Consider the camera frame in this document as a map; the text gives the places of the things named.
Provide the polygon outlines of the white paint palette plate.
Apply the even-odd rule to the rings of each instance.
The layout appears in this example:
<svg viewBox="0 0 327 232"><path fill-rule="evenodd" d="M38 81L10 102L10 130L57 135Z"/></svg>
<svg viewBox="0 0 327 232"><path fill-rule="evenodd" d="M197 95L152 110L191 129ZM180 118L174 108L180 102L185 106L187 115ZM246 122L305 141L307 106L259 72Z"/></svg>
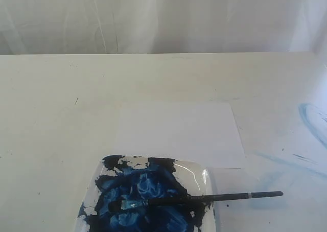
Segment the white paint palette plate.
<svg viewBox="0 0 327 232"><path fill-rule="evenodd" d="M111 155L99 161L77 215L75 231L215 231L214 205L141 207L113 212L116 200L211 195L200 164L170 158Z"/></svg>

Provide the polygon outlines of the white backdrop curtain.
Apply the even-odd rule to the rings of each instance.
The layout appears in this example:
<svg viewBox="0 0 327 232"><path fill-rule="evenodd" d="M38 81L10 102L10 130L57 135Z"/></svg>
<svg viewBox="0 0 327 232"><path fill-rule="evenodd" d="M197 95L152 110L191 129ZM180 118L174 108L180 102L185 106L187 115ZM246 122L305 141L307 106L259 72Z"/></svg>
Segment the white backdrop curtain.
<svg viewBox="0 0 327 232"><path fill-rule="evenodd" d="M1 0L2 54L326 49L326 0Z"/></svg>

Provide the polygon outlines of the white paper sheet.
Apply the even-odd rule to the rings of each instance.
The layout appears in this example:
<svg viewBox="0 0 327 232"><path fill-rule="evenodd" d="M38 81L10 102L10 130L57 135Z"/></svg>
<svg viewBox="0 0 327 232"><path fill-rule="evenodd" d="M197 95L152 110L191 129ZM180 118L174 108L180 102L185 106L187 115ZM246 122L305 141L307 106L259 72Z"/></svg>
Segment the white paper sheet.
<svg viewBox="0 0 327 232"><path fill-rule="evenodd" d="M217 102L125 104L114 150L213 168L242 168L245 154L231 106Z"/></svg>

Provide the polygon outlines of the black paintbrush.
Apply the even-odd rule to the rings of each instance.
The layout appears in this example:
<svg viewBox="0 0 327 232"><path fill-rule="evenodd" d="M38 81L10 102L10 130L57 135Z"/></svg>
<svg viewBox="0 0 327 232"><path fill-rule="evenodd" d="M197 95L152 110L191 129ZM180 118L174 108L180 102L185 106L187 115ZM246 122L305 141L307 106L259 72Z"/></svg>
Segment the black paintbrush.
<svg viewBox="0 0 327 232"><path fill-rule="evenodd" d="M139 207L148 206L172 206L180 204L198 205L200 203L257 199L280 197L284 193L282 191L271 192L250 192L250 193L234 193L234 194L215 194L215 195L200 195L200 196L183 196L183 197L165 197L142 200L119 200L108 204L108 209L112 212L132 210Z"/></svg>

